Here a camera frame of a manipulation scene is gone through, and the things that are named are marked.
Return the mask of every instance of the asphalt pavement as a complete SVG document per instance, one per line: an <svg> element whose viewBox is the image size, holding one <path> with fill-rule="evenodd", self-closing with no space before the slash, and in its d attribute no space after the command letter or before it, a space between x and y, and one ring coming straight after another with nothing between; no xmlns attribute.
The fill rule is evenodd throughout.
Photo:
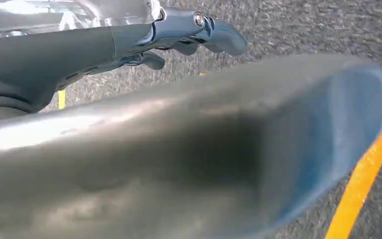
<svg viewBox="0 0 382 239"><path fill-rule="evenodd" d="M204 48L190 57L157 52L166 67L124 67L69 86L67 106L180 81L200 72L299 53L342 53L368 57L382 65L382 0L164 0L164 5L199 9L233 24L248 40L240 57ZM55 109L56 101L49 109ZM324 238L348 178L269 239ZM382 170L351 233L352 239L382 239Z"/></svg>

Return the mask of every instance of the yellow painted line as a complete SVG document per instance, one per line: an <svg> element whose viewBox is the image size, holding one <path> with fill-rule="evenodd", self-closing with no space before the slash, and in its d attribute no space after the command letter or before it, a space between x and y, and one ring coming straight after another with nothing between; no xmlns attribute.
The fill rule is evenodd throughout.
<svg viewBox="0 0 382 239"><path fill-rule="evenodd" d="M382 133L358 163L346 186L326 239L347 239L382 166Z"/></svg>
<svg viewBox="0 0 382 239"><path fill-rule="evenodd" d="M65 90L58 91L58 108L65 108Z"/></svg>

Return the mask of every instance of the chrome bolt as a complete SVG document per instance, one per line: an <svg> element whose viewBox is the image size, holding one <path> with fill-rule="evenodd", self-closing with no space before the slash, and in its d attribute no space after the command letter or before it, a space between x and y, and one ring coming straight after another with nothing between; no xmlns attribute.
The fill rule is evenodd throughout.
<svg viewBox="0 0 382 239"><path fill-rule="evenodd" d="M200 29L204 28L205 21L204 21L204 16L201 12L194 13L194 23L198 28Z"/></svg>

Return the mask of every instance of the chrome surface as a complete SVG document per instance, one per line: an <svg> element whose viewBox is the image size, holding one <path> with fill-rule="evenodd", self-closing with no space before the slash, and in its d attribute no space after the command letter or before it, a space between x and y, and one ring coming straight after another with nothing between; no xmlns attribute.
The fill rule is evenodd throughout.
<svg viewBox="0 0 382 239"><path fill-rule="evenodd" d="M0 121L0 239L259 238L381 126L382 70L330 55Z"/></svg>
<svg viewBox="0 0 382 239"><path fill-rule="evenodd" d="M158 0L0 0L0 38L149 24L160 11Z"/></svg>

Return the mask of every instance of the road marking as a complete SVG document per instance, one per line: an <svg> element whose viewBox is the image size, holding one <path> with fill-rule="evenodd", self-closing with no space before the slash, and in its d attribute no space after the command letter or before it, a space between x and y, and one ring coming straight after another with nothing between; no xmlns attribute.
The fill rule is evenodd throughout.
<svg viewBox="0 0 382 239"><path fill-rule="evenodd" d="M65 90L58 91L58 108L65 108Z"/></svg>
<svg viewBox="0 0 382 239"><path fill-rule="evenodd" d="M382 134L358 163L346 186L326 239L347 239L382 166Z"/></svg>

